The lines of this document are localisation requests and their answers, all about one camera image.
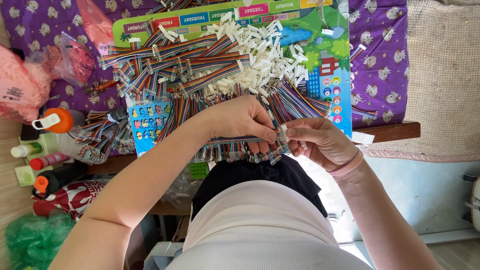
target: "green plastic bag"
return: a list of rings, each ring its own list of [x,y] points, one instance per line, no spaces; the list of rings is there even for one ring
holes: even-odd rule
[[[51,214],[49,218],[27,214],[8,224],[5,242],[10,269],[32,266],[47,270],[74,225],[69,214]]]

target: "white ribbed shirt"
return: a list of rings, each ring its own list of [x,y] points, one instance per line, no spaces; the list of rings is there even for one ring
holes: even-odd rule
[[[298,192],[265,180],[211,199],[167,270],[371,270],[340,249],[330,223]]]

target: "blue butterfly chart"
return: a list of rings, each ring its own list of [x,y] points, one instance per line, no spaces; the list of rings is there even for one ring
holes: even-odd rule
[[[165,126],[171,106],[170,99],[164,99],[128,109],[138,157],[154,146],[153,141]]]

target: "woman's right hand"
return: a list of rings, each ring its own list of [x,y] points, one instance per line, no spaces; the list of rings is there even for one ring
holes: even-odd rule
[[[342,168],[358,153],[358,148],[326,118],[300,118],[285,125],[292,154],[304,155],[328,172]],[[304,150],[298,141],[305,141],[308,148]]]

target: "cartoon building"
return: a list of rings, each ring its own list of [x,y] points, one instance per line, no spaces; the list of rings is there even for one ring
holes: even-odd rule
[[[327,54],[326,50],[320,52],[320,59],[322,59],[322,66],[319,67],[320,76],[333,75],[333,72],[340,67],[340,64],[338,63],[340,60]]]

